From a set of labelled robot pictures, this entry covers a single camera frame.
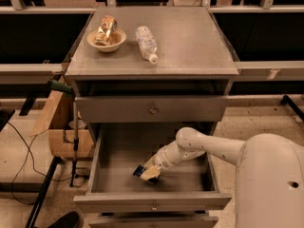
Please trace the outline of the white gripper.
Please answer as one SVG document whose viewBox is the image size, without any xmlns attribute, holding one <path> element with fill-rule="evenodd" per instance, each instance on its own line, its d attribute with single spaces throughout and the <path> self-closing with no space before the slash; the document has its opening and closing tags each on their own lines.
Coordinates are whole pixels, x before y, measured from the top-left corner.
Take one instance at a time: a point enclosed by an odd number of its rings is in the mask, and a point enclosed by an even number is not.
<svg viewBox="0 0 304 228">
<path fill-rule="evenodd" d="M 170 144 L 160 148 L 154 157 L 150 158 L 146 162 L 140 174 L 140 178 L 149 183 L 156 183 L 160 177 L 160 171 L 167 170 L 175 166 L 179 160 L 179 147 L 175 142 L 171 142 Z"/>
</svg>

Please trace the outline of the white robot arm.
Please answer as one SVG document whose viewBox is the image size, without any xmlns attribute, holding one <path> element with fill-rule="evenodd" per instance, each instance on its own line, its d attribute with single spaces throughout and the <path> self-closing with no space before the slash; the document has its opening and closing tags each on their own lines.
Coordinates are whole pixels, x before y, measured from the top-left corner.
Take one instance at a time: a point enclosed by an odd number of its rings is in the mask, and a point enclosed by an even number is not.
<svg viewBox="0 0 304 228">
<path fill-rule="evenodd" d="M 154 182 L 204 153 L 236 167 L 236 228 L 304 228 L 304 147 L 278 135 L 239 141 L 184 127 L 134 174 Z"/>
</svg>

